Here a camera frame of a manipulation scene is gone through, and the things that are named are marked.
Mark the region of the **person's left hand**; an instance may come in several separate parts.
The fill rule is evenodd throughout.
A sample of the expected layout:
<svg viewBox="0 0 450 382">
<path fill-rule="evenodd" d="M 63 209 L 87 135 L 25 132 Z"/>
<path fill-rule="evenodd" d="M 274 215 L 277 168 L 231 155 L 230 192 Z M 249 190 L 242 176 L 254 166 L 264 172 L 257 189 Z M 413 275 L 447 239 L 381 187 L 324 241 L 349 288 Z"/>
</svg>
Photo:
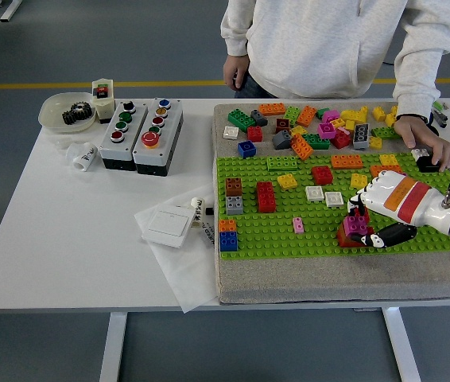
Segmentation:
<svg viewBox="0 0 450 382">
<path fill-rule="evenodd" d="M 432 164 L 438 165 L 441 172 L 450 168 L 450 142 L 434 134 L 419 116 L 400 116 L 394 129 L 409 149 L 427 146 L 433 153 Z"/>
</svg>

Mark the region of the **person's right hand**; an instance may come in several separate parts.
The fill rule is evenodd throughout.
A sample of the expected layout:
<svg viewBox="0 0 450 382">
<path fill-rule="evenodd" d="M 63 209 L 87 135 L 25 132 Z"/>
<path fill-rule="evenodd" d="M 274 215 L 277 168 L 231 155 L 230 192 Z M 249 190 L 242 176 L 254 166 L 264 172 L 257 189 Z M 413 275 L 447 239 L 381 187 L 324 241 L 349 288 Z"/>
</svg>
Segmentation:
<svg viewBox="0 0 450 382">
<path fill-rule="evenodd" d="M 225 60 L 225 63 L 223 65 L 223 80 L 231 90 L 240 90 L 249 64 L 250 58 L 247 55 L 227 56 L 227 59 Z"/>
</svg>

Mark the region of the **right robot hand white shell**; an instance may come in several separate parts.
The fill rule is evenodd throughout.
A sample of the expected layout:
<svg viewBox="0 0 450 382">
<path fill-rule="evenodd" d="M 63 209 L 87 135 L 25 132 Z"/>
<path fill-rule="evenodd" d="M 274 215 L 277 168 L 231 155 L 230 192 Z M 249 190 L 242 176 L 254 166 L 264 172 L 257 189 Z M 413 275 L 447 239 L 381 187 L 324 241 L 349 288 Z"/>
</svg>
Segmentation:
<svg viewBox="0 0 450 382">
<path fill-rule="evenodd" d="M 406 175 L 383 170 L 347 203 L 348 216 L 376 212 L 395 222 L 377 232 L 356 226 L 346 229 L 349 239 L 368 247 L 388 248 L 409 241 L 423 226 L 450 236 L 450 194 Z"/>
</svg>

